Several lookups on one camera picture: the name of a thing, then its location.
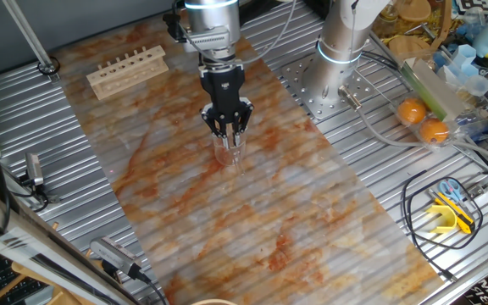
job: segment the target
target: orange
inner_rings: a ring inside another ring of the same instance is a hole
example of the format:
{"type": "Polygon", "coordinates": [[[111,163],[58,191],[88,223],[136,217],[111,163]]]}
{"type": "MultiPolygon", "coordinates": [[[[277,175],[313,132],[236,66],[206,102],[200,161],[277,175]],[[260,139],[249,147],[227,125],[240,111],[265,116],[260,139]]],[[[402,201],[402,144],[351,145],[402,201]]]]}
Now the orange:
{"type": "Polygon", "coordinates": [[[415,97],[408,97],[398,105],[398,116],[405,125],[419,123],[426,114],[427,109],[423,102],[415,97]]]}
{"type": "Polygon", "coordinates": [[[438,144],[447,139],[449,136],[449,129],[447,128],[447,125],[439,119],[427,119],[421,124],[419,134],[427,143],[438,144]]]}

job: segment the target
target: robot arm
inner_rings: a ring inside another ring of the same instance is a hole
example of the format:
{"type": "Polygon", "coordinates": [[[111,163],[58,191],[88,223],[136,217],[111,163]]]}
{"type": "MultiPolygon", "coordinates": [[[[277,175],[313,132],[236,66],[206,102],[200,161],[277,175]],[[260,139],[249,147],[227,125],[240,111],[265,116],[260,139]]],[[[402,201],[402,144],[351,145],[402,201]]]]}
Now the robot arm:
{"type": "Polygon", "coordinates": [[[202,109],[201,117],[213,134],[223,139],[226,149],[236,147],[253,111],[250,101],[239,95],[245,80],[244,67],[233,61],[235,44],[241,38],[238,1],[185,0],[184,4],[190,30],[184,34],[175,12],[165,15],[164,20],[170,35],[184,43],[187,52],[200,48],[208,55],[201,56],[199,71],[211,103],[202,109]]]}

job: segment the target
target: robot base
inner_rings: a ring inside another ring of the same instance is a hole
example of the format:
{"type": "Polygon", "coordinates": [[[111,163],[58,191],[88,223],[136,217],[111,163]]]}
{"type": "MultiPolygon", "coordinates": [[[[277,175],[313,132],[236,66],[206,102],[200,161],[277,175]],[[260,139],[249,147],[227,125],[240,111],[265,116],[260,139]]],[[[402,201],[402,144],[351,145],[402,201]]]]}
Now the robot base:
{"type": "MultiPolygon", "coordinates": [[[[310,116],[316,120],[327,119],[340,110],[349,107],[344,99],[311,99],[306,90],[302,89],[302,73],[312,61],[314,54],[305,58],[301,58],[296,62],[284,66],[281,71],[284,78],[287,80],[289,92],[297,95],[297,101],[303,106],[310,116]]],[[[374,88],[361,77],[353,72],[349,79],[347,87],[353,92],[356,98],[364,100],[374,95],[374,88]]]]}

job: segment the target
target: clear plastic box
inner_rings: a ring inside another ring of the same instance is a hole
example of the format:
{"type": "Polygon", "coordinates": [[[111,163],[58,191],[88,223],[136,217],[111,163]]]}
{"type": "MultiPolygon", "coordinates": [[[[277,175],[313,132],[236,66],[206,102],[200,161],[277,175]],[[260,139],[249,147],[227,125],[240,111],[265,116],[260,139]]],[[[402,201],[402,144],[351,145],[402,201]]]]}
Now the clear plastic box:
{"type": "MultiPolygon", "coordinates": [[[[460,113],[453,121],[445,121],[449,126],[450,139],[454,136],[470,136],[474,141],[481,141],[488,138],[488,99],[485,96],[473,96],[469,93],[469,90],[464,86],[468,76],[466,76],[447,55],[442,51],[422,50],[415,53],[404,53],[398,55],[403,62],[408,58],[423,59],[429,67],[431,67],[435,73],[438,74],[442,67],[448,69],[451,76],[447,80],[448,87],[455,92],[455,94],[462,101],[465,111],[460,113]]],[[[413,91],[408,93],[406,97],[420,97],[422,100],[425,98],[430,99],[430,91],[435,88],[427,88],[419,82],[417,77],[409,76],[408,71],[403,71],[404,78],[408,81],[409,85],[413,88],[413,91]]],[[[403,101],[404,98],[397,100],[392,110],[397,113],[398,104],[403,101]]],[[[410,126],[410,129],[415,129],[416,126],[410,126]]],[[[419,133],[414,132],[421,140],[422,137],[419,133]]]]}

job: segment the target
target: white cable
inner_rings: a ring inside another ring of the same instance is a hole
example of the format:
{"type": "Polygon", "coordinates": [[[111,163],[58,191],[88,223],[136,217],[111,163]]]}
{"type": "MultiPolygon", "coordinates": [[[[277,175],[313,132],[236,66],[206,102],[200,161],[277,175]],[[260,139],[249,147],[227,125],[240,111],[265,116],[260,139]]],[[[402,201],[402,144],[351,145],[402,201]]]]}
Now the white cable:
{"type": "MultiPolygon", "coordinates": [[[[361,73],[359,73],[358,70],[355,70],[355,72],[357,72],[357,74],[359,74],[359,76],[361,76],[361,78],[366,80],[366,82],[368,82],[377,92],[379,92],[382,97],[384,97],[387,101],[392,103],[392,101],[388,97],[386,97],[385,94],[383,94],[383,92],[381,92],[372,82],[370,82],[366,77],[364,77],[361,73]]],[[[393,140],[387,139],[386,137],[384,137],[380,133],[378,133],[374,128],[372,128],[372,125],[368,122],[368,120],[366,119],[366,116],[363,114],[363,111],[361,109],[358,109],[357,112],[361,116],[361,119],[363,119],[364,124],[370,129],[370,131],[372,131],[372,133],[378,139],[382,140],[383,142],[390,144],[390,145],[399,146],[399,147],[423,146],[423,144],[421,142],[399,142],[399,141],[393,141],[393,140]]],[[[453,145],[456,145],[458,147],[464,147],[464,148],[471,149],[471,150],[475,150],[476,152],[480,152],[484,156],[488,157],[488,150],[481,148],[475,144],[470,144],[470,143],[463,142],[463,141],[455,141],[453,143],[453,145]]]]}
{"type": "MultiPolygon", "coordinates": [[[[374,136],[376,138],[378,138],[378,140],[380,140],[382,142],[385,142],[385,143],[387,143],[389,145],[392,145],[392,146],[398,146],[398,147],[422,147],[424,145],[421,142],[400,142],[400,141],[389,140],[386,137],[382,136],[378,131],[376,131],[374,129],[374,127],[372,127],[372,125],[370,124],[369,120],[364,115],[362,109],[358,109],[357,110],[357,113],[359,114],[359,116],[363,120],[364,124],[374,134],[374,136]]],[[[467,149],[474,150],[474,151],[476,151],[478,153],[481,153],[484,156],[488,157],[488,150],[486,150],[486,149],[484,149],[482,147],[479,147],[479,146],[477,146],[475,144],[471,144],[471,143],[467,143],[467,142],[463,142],[463,141],[454,141],[453,142],[453,145],[454,146],[458,146],[458,147],[464,147],[464,148],[467,148],[467,149]]]]}
{"type": "Polygon", "coordinates": [[[207,59],[210,59],[212,60],[213,62],[216,62],[216,63],[220,63],[220,64],[250,64],[250,63],[253,63],[254,61],[256,60],[259,60],[261,58],[263,58],[265,55],[267,55],[268,52],[270,52],[270,50],[272,50],[276,43],[278,43],[282,37],[282,35],[284,35],[284,33],[286,32],[287,30],[287,26],[289,25],[290,21],[291,21],[291,18],[293,17],[293,12],[295,12],[295,6],[297,5],[297,0],[292,0],[293,1],[293,5],[291,6],[291,11],[289,12],[289,17],[287,17],[287,21],[286,21],[286,24],[284,25],[284,28],[281,30],[280,34],[278,35],[278,37],[276,37],[276,40],[261,54],[259,54],[258,56],[256,56],[255,58],[251,58],[251,59],[248,59],[248,60],[244,60],[244,61],[241,61],[241,62],[237,62],[235,59],[233,60],[230,60],[230,61],[225,61],[225,60],[221,60],[221,59],[217,59],[217,58],[212,58],[210,57],[210,55],[206,54],[195,42],[193,42],[193,40],[190,38],[189,34],[187,34],[187,31],[186,29],[184,29],[184,26],[182,26],[182,24],[179,24],[180,25],[180,28],[182,28],[182,30],[184,31],[184,36],[186,37],[187,41],[204,57],[204,58],[207,58],[207,59]]]}
{"type": "Polygon", "coordinates": [[[378,138],[378,140],[385,142],[389,145],[392,146],[398,146],[398,147],[422,147],[423,143],[421,142],[400,142],[400,141],[393,141],[389,140],[386,137],[382,136],[378,131],[372,127],[370,124],[369,120],[366,118],[366,116],[363,113],[363,110],[361,108],[357,109],[357,113],[361,116],[361,119],[363,120],[364,124],[369,128],[370,131],[378,138]]]}
{"type": "Polygon", "coordinates": [[[472,149],[472,150],[475,150],[476,152],[478,153],[481,153],[482,155],[488,157],[488,150],[482,148],[482,147],[479,147],[475,144],[471,144],[471,143],[467,143],[467,142],[463,142],[463,141],[455,141],[453,143],[453,145],[456,145],[458,147],[464,147],[464,148],[467,148],[467,149],[472,149]]]}

